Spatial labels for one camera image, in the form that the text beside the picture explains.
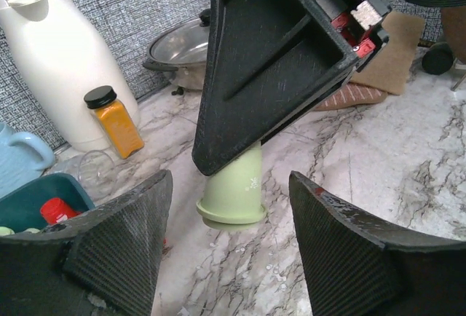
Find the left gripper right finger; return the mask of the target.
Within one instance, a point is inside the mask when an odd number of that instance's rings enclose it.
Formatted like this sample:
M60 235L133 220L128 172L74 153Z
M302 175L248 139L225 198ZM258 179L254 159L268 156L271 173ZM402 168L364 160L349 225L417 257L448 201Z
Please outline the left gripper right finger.
M385 221L298 172L289 196L314 315L463 315L465 243Z

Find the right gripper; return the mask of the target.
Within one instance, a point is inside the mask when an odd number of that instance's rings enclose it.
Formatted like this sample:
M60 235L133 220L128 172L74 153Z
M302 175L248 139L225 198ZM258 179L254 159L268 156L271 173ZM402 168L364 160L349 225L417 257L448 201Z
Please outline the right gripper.
M217 173L362 71L388 43L388 0L211 0L192 158Z

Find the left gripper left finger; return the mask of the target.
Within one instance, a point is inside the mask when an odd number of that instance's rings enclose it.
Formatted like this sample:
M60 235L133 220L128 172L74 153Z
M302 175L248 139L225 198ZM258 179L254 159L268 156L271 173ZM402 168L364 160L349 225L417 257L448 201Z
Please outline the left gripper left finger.
M92 210L1 239L3 315L149 315L173 177L162 170Z

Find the red capsule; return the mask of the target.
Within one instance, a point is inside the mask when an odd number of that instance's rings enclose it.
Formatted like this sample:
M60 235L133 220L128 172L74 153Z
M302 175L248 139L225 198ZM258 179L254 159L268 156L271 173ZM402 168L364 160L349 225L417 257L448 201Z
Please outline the red capsule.
M62 221L67 221L81 214L59 197L53 197L46 201L41 206L39 212L48 224L57 224Z

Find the pink striped cloth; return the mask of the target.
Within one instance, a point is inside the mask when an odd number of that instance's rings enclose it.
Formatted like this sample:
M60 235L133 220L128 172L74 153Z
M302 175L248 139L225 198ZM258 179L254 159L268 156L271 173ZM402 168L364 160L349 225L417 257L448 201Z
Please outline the pink striped cloth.
M323 102L314 107L315 111L334 111L359 105L373 105L383 102L387 92L361 84L348 83Z

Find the teal storage basket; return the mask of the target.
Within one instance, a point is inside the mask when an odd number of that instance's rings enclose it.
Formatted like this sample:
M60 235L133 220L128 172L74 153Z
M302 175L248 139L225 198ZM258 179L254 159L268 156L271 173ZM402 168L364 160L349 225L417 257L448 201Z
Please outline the teal storage basket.
M43 229L47 222L40 208L59 197L73 210L83 213L95 205L79 182L69 174L55 173L37 178L1 198L1 225L19 233L26 229Z

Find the brown cardboard sheet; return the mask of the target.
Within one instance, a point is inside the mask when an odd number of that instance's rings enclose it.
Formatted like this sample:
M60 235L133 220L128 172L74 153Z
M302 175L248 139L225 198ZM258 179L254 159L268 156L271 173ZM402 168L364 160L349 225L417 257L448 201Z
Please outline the brown cardboard sheet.
M402 95L424 26L425 19L416 15L388 14L382 23L390 35L388 44L351 82Z

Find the green capsule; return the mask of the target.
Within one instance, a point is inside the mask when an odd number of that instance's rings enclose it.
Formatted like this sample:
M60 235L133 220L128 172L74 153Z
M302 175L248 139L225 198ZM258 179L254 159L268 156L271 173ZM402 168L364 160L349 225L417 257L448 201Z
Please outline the green capsule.
M247 229L266 216L261 200L262 152L255 143L226 167L207 179L197 203L202 221L212 229Z

